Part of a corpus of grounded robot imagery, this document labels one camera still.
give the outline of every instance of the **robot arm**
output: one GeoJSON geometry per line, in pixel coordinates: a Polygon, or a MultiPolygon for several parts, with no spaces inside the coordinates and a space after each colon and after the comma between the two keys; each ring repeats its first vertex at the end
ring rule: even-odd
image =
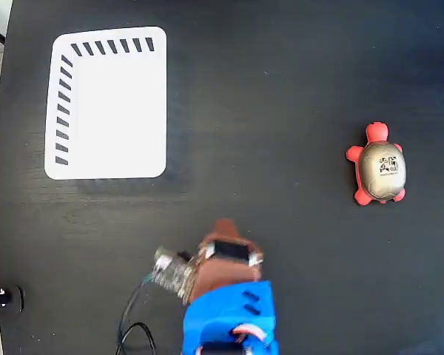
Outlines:
{"type": "Polygon", "coordinates": [[[227,219],[216,222],[190,259],[156,252],[153,280],[190,304],[182,355],[278,354],[272,288],[260,281],[262,262],[262,251],[227,219]]]}

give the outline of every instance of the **wire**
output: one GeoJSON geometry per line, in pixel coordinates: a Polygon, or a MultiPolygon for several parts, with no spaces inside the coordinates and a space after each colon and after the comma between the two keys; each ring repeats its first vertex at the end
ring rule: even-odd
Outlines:
{"type": "Polygon", "coordinates": [[[149,331],[148,327],[144,323],[141,323],[141,322],[134,323],[124,332],[124,324],[127,322],[128,316],[130,315],[130,312],[132,311],[133,307],[135,306],[136,300],[140,296],[143,286],[145,286],[147,283],[149,283],[152,279],[153,279],[152,274],[148,274],[147,276],[145,276],[141,280],[140,284],[137,287],[135,287],[135,289],[132,292],[132,295],[128,299],[128,302],[127,302],[127,305],[125,306],[124,312],[121,315],[120,323],[118,324],[117,352],[115,353],[116,355],[120,354],[120,352],[122,352],[124,355],[127,354],[124,349],[124,343],[125,343],[125,340],[127,339],[128,334],[130,333],[130,330],[136,326],[140,326],[141,328],[143,328],[145,330],[145,334],[147,335],[149,344],[152,348],[152,353],[153,353],[153,355],[156,354],[155,341],[153,340],[153,337],[152,337],[151,332],[149,331]]]}
{"type": "Polygon", "coordinates": [[[132,330],[134,328],[136,328],[136,327],[140,327],[141,329],[144,330],[144,332],[145,332],[145,334],[147,335],[147,338],[148,338],[149,346],[151,347],[151,354],[152,355],[157,355],[156,354],[156,344],[155,344],[155,340],[153,339],[153,336],[151,335],[151,331],[149,331],[149,328],[147,327],[147,325],[145,323],[142,323],[142,322],[133,323],[127,329],[127,331],[124,333],[124,336],[122,337],[121,341],[118,343],[117,351],[115,352],[115,355],[120,355],[120,351],[123,350],[123,346],[125,344],[125,341],[127,340],[127,337],[130,335],[132,330]]]}

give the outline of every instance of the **black stripe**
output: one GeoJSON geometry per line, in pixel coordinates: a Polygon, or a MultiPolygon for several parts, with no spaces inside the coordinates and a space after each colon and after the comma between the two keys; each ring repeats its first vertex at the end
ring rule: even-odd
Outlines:
{"type": "Polygon", "coordinates": [[[71,44],[71,47],[74,49],[74,52],[76,52],[79,57],[82,57],[81,50],[79,49],[79,47],[77,47],[77,44],[73,43],[71,44]]]}
{"type": "Polygon", "coordinates": [[[121,46],[124,48],[125,53],[129,53],[130,50],[128,49],[128,43],[126,39],[120,40],[121,46]]]}
{"type": "Polygon", "coordinates": [[[92,48],[90,48],[90,44],[89,44],[89,42],[84,42],[83,45],[84,45],[84,48],[87,50],[87,52],[88,52],[90,55],[94,55],[94,52],[92,51],[92,48]]]}
{"type": "Polygon", "coordinates": [[[101,53],[105,55],[105,50],[104,50],[104,46],[102,45],[102,42],[97,41],[97,42],[95,43],[95,45],[97,46],[98,50],[100,50],[101,53]]]}
{"type": "Polygon", "coordinates": [[[256,294],[253,294],[250,291],[244,291],[242,293],[242,295],[244,295],[246,298],[249,298],[249,299],[251,299],[252,301],[255,301],[255,302],[258,302],[260,300],[259,296],[257,296],[256,294]]]}
{"type": "Polygon", "coordinates": [[[61,132],[59,129],[56,130],[56,135],[63,139],[69,139],[69,135],[66,133],[61,132]]]}
{"type": "Polygon", "coordinates": [[[69,65],[71,68],[73,67],[73,64],[70,62],[69,59],[67,59],[66,57],[64,57],[63,55],[61,55],[61,60],[66,63],[67,65],[69,65]]]}
{"type": "Polygon", "coordinates": [[[112,40],[112,39],[109,39],[109,40],[107,41],[107,43],[109,44],[110,49],[112,50],[112,52],[114,52],[115,54],[117,54],[117,47],[115,46],[115,43],[113,42],[113,40],[112,40]]]}
{"type": "Polygon", "coordinates": [[[62,165],[68,165],[69,164],[66,159],[63,159],[63,158],[60,158],[60,157],[56,157],[56,163],[62,164],[62,165]]]}
{"type": "Polygon", "coordinates": [[[61,106],[60,104],[58,104],[58,111],[64,112],[66,115],[69,115],[70,112],[67,108],[61,106]]]}
{"type": "Polygon", "coordinates": [[[62,118],[58,118],[56,120],[56,122],[58,122],[59,124],[62,124],[65,127],[69,127],[69,124],[65,120],[63,120],[62,118]]]}
{"type": "Polygon", "coordinates": [[[61,85],[62,87],[65,87],[68,90],[71,90],[71,87],[69,85],[67,85],[62,79],[59,79],[59,85],[61,85]]]}
{"type": "Polygon", "coordinates": [[[60,151],[62,151],[62,152],[66,152],[66,153],[69,152],[69,149],[68,149],[66,146],[62,146],[62,145],[59,144],[59,143],[56,143],[56,149],[57,149],[57,150],[60,150],[60,151]]]}
{"type": "Polygon", "coordinates": [[[256,308],[252,307],[251,305],[245,305],[244,308],[250,312],[251,314],[255,315],[255,316],[259,316],[260,315],[260,311],[257,310],[256,308]]]}
{"type": "Polygon", "coordinates": [[[151,37],[146,37],[145,41],[147,41],[147,46],[149,48],[150,52],[155,52],[155,47],[153,46],[153,38],[151,37]]]}
{"type": "Polygon", "coordinates": [[[69,72],[67,70],[65,70],[63,67],[61,67],[61,72],[67,76],[69,79],[72,79],[73,76],[71,74],[69,74],[69,72]]]}
{"type": "Polygon", "coordinates": [[[140,44],[140,39],[139,38],[134,38],[133,39],[133,44],[136,47],[136,50],[141,52],[141,44],[140,44]]]}
{"type": "Polygon", "coordinates": [[[63,94],[63,93],[60,92],[60,91],[58,91],[58,97],[59,97],[59,98],[62,98],[64,101],[71,102],[71,99],[68,98],[65,94],[63,94]]]}

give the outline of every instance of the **turtle leg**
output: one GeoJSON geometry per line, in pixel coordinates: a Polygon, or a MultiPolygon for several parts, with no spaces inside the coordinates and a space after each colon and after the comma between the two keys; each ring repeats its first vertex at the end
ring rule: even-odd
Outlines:
{"type": "Polygon", "coordinates": [[[355,192],[355,200],[357,200],[358,204],[361,206],[368,205],[372,198],[367,195],[365,190],[363,190],[361,187],[355,192]]]}
{"type": "Polygon", "coordinates": [[[358,163],[358,158],[360,157],[360,153],[363,151],[363,147],[361,146],[351,146],[346,153],[347,159],[353,161],[354,163],[358,163]]]}
{"type": "Polygon", "coordinates": [[[401,201],[405,197],[405,193],[405,189],[401,190],[401,192],[393,198],[394,202],[401,201]]]}

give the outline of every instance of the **blue plastic part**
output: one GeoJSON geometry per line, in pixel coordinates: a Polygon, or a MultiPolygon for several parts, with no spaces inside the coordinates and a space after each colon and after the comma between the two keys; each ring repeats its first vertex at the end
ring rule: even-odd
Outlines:
{"type": "Polygon", "coordinates": [[[194,301],[184,317],[182,355],[194,355],[208,342],[234,342],[232,330],[253,324],[266,333],[264,342],[248,336],[243,341],[254,355],[278,355],[275,341],[275,304],[269,281],[238,283],[207,292],[194,301]]]}

